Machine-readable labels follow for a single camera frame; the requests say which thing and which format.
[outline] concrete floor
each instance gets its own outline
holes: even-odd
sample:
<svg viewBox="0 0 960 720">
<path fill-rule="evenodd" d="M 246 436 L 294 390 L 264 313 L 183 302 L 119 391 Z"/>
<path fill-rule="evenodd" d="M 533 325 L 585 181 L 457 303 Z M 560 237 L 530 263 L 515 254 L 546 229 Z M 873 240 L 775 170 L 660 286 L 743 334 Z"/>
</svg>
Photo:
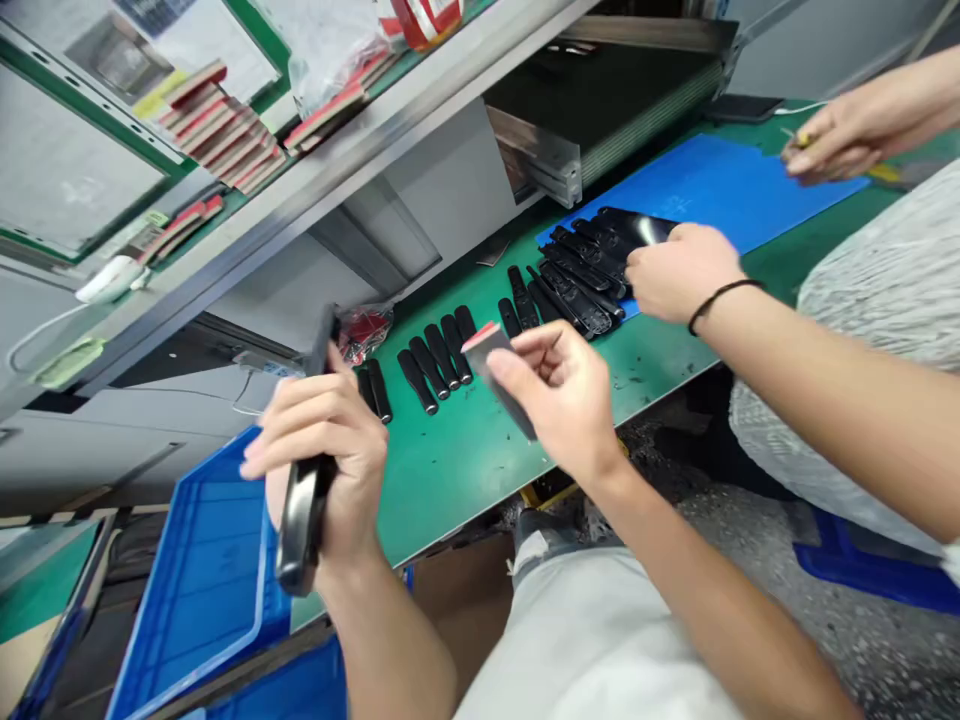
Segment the concrete floor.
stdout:
<svg viewBox="0 0 960 720">
<path fill-rule="evenodd" d="M 677 394 L 622 427 L 620 436 L 651 484 L 803 626 L 868 718 L 960 717 L 960 618 L 808 575 L 792 547 L 802 506 L 715 483 L 653 446 L 658 427 L 696 431 L 704 425 Z"/>
</svg>

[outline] black plastic part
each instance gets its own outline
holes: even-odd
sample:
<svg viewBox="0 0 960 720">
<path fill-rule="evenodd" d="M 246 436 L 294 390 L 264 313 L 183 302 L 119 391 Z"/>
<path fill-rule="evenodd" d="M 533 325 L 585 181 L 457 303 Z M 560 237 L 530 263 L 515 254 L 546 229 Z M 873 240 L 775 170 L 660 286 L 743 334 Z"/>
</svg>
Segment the black plastic part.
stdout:
<svg viewBox="0 0 960 720">
<path fill-rule="evenodd" d="M 473 322 L 473 315 L 470 314 L 470 308 L 466 305 L 461 305 L 453 311 L 453 315 L 457 318 L 457 328 L 460 330 L 460 337 L 463 339 L 463 342 L 466 342 L 477 334 L 477 326 Z"/>
<path fill-rule="evenodd" d="M 304 367 L 308 376 L 330 371 L 327 347 L 330 340 L 340 334 L 339 330 L 336 307 L 324 306 L 313 353 Z M 313 590 L 313 579 L 320 562 L 323 510 L 336 476 L 337 461 L 330 455 L 298 460 L 290 466 L 276 564 L 277 581 L 289 595 L 305 597 Z"/>
<path fill-rule="evenodd" d="M 517 312 L 513 309 L 513 303 L 510 298 L 500 298 L 497 303 L 497 309 L 500 311 L 500 319 L 503 320 L 503 331 L 511 340 L 523 332 L 520 327 L 520 321 L 517 320 Z"/>
<path fill-rule="evenodd" d="M 758 124 L 773 117 L 783 105 L 783 98 L 724 93 L 707 105 L 703 116 L 708 120 L 730 123 Z"/>
<path fill-rule="evenodd" d="M 544 261 L 540 265 L 543 279 L 563 298 L 567 307 L 583 323 L 587 330 L 584 336 L 588 340 L 596 335 L 603 335 L 613 327 L 613 321 L 603 310 L 594 305 L 580 288 L 568 278 L 560 268 Z"/>
<path fill-rule="evenodd" d="M 383 371 L 380 362 L 371 358 L 367 360 L 367 370 L 370 372 L 370 387 L 373 390 L 373 399 L 377 403 L 376 413 L 384 425 L 393 420 L 393 408 L 390 407 L 390 398 L 387 397 L 387 385 L 383 382 Z"/>
<path fill-rule="evenodd" d="M 580 291 L 586 295 L 594 305 L 599 307 L 604 312 L 609 313 L 617 320 L 623 320 L 627 316 L 627 311 L 620 307 L 620 303 L 611 298 L 609 295 L 594 292 L 584 285 L 579 278 L 572 277 L 569 273 L 564 273 L 564 275 L 573 280 L 577 287 L 580 288 Z"/>
<path fill-rule="evenodd" d="M 433 395 L 430 394 L 427 381 L 424 379 L 423 372 L 420 370 L 420 366 L 417 365 L 417 360 L 413 357 L 413 353 L 409 350 L 401 350 L 397 353 L 397 360 L 400 363 L 400 369 L 403 370 L 403 376 L 417 394 L 417 399 L 423 406 L 424 412 L 426 412 L 427 415 L 436 415 L 437 402 L 433 399 Z"/>
<path fill-rule="evenodd" d="M 576 275 L 596 292 L 607 292 L 613 289 L 613 280 L 598 273 L 562 245 L 548 243 L 540 248 L 540 254 L 557 267 L 563 268 L 567 273 Z"/>
<path fill-rule="evenodd" d="M 453 363 L 450 362 L 450 353 L 443 341 L 443 335 L 440 334 L 440 328 L 430 323 L 423 329 L 423 336 L 427 339 L 427 347 L 430 348 L 433 359 L 437 361 L 440 374 L 443 375 L 447 387 L 451 390 L 457 390 L 460 387 L 460 378 L 453 368 Z"/>
<path fill-rule="evenodd" d="M 554 305 L 550 299 L 543 294 L 543 290 L 541 290 L 540 286 L 537 285 L 536 280 L 531 280 L 527 284 L 527 292 L 530 293 L 530 297 L 533 298 L 533 301 L 540 309 L 540 317 L 543 318 L 544 323 L 563 319 L 563 315 L 561 315 L 560 311 L 557 310 L 557 306 Z"/>
<path fill-rule="evenodd" d="M 440 327 L 443 328 L 443 341 L 447 344 L 447 350 L 453 357 L 453 364 L 457 369 L 460 382 L 469 385 L 473 382 L 473 372 L 470 370 L 470 365 L 467 364 L 467 359 L 460 352 L 460 348 L 463 347 L 463 338 L 460 336 L 460 328 L 457 327 L 456 318 L 453 315 L 444 315 L 440 318 Z"/>
<path fill-rule="evenodd" d="M 377 400 L 373 397 L 373 386 L 370 384 L 370 371 L 366 368 L 357 368 L 357 390 L 360 397 L 373 413 L 377 412 Z"/>
<path fill-rule="evenodd" d="M 600 208 L 593 221 L 612 230 L 623 240 L 637 247 L 665 243 L 673 229 L 679 225 L 672 220 L 614 207 Z"/>
<path fill-rule="evenodd" d="M 621 285 L 626 283 L 623 274 L 626 264 L 610 257 L 587 238 L 570 232 L 562 225 L 557 225 L 550 233 L 550 237 L 553 238 L 554 242 L 558 242 L 563 247 L 576 253 L 581 260 L 597 272 L 603 273 Z"/>
<path fill-rule="evenodd" d="M 419 336 L 410 338 L 410 350 L 417 359 L 417 365 L 420 366 L 420 370 L 427 376 L 430 384 L 433 385 L 433 391 L 437 394 L 437 397 L 441 400 L 446 400 L 450 397 L 450 388 L 447 387 L 447 383 L 440 377 L 440 371 L 437 370 L 437 361 L 433 359 L 433 355 L 430 354 L 430 350 L 427 348 L 427 344 L 423 341 L 423 338 Z"/>
<path fill-rule="evenodd" d="M 614 260 L 623 263 L 627 261 L 627 255 L 640 247 L 633 242 L 633 238 L 621 238 L 619 234 L 609 228 L 584 218 L 574 220 L 573 229 L 577 231 L 578 235 L 595 242 L 597 247 Z"/>
<path fill-rule="evenodd" d="M 537 327 L 540 324 L 537 307 L 533 304 L 530 293 L 527 292 L 527 286 L 523 282 L 520 268 L 516 265 L 508 267 L 507 277 L 510 278 L 510 289 L 513 291 L 513 302 L 517 306 L 517 319 L 520 321 L 520 327 L 524 330 Z"/>
<path fill-rule="evenodd" d="M 529 265 L 527 265 L 527 272 L 530 273 L 530 277 L 533 278 L 533 282 L 537 285 L 537 287 L 543 291 L 543 294 L 550 300 L 551 303 L 553 303 L 554 307 L 557 308 L 557 310 L 563 316 L 563 319 L 573 325 L 577 329 L 577 332 L 579 332 L 581 335 L 586 335 L 587 329 L 583 326 L 583 323 L 580 322 L 580 319 L 574 315 L 573 311 L 567 307 L 567 304 L 563 301 L 563 298 L 557 295 L 557 291 L 550 287 L 550 285 L 545 282 L 542 277 L 540 277 L 540 274 Z"/>
</svg>

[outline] fingernail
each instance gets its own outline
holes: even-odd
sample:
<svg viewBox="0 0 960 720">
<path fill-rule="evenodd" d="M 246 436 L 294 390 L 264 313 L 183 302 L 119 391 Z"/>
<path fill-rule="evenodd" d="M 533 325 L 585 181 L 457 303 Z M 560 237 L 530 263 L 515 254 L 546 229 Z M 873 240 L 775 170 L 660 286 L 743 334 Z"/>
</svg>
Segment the fingernail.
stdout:
<svg viewBox="0 0 960 720">
<path fill-rule="evenodd" d="M 787 172 L 791 175 L 800 175 L 813 169 L 813 163 L 806 155 L 797 155 L 793 160 L 787 163 Z"/>
</svg>

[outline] blue plastic crate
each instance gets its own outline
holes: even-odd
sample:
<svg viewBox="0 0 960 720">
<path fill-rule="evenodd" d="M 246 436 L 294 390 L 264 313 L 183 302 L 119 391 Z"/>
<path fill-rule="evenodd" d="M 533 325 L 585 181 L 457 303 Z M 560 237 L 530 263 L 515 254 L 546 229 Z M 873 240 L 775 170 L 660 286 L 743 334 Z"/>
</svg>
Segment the blue plastic crate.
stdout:
<svg viewBox="0 0 960 720">
<path fill-rule="evenodd" d="M 238 472 L 257 434 L 177 484 L 107 720 L 142 718 L 289 633 L 264 486 Z"/>
<path fill-rule="evenodd" d="M 347 720 L 347 676 L 336 636 L 190 720 Z"/>
</svg>

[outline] white cable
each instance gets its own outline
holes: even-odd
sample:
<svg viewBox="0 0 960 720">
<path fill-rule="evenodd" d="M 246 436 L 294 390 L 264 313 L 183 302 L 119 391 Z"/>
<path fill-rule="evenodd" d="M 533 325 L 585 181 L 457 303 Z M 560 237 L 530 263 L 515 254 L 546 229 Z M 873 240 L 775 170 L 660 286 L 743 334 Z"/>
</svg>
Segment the white cable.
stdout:
<svg viewBox="0 0 960 720">
<path fill-rule="evenodd" d="M 247 379 L 243 383 L 243 387 L 240 388 L 240 393 L 237 395 L 237 399 L 230 403 L 230 409 L 241 415 L 249 415 L 251 417 L 260 417 L 263 415 L 262 412 L 253 410 L 252 408 L 238 407 L 237 403 L 240 402 L 240 398 L 243 397 L 243 394 L 247 391 L 247 388 L 250 387 L 250 381 L 253 379 L 253 370 L 247 371 Z"/>
<path fill-rule="evenodd" d="M 829 100 L 822 100 L 818 103 L 811 103 L 810 105 L 804 105 L 802 108 L 793 108 L 792 110 L 787 108 L 777 108 L 773 111 L 774 115 L 796 115 L 797 113 L 806 112 L 807 110 L 813 110 L 814 108 L 823 107 Z"/>
<path fill-rule="evenodd" d="M 65 313 L 60 313 L 55 318 L 50 318 L 42 325 L 39 325 L 38 327 L 31 330 L 29 333 L 24 335 L 22 338 L 20 338 L 20 340 L 18 340 L 16 344 L 12 348 L 10 348 L 9 351 L 7 351 L 7 369 L 9 369 L 10 372 L 12 372 L 14 375 L 22 375 L 26 373 L 27 370 L 17 365 L 17 355 L 20 353 L 21 350 L 23 350 L 24 346 L 26 346 L 28 343 L 35 340 L 40 333 L 42 333 L 51 325 L 56 325 L 61 320 L 65 320 L 71 315 L 74 315 L 80 312 L 85 307 L 87 307 L 87 305 L 85 304 L 76 305 L 70 308 L 69 310 L 67 310 Z"/>
<path fill-rule="evenodd" d="M 214 395 L 213 393 L 205 393 L 200 390 L 187 390 L 185 388 L 141 388 L 141 387 L 127 387 L 127 388 L 104 388 L 104 390 L 118 390 L 121 392 L 179 392 L 186 393 L 187 395 L 200 395 L 201 397 L 209 397 L 214 400 L 226 400 L 230 403 L 230 409 L 234 412 L 238 412 L 241 415 L 251 415 L 253 417 L 260 417 L 263 415 L 263 412 L 259 410 L 254 410 L 253 408 L 247 408 L 238 406 L 237 403 L 240 402 L 240 398 L 243 397 L 243 394 L 247 391 L 247 388 L 250 386 L 250 380 L 253 378 L 253 370 L 247 371 L 246 382 L 243 383 L 243 387 L 240 389 L 240 393 L 237 395 L 236 399 L 231 400 L 228 397 L 223 395 Z"/>
</svg>

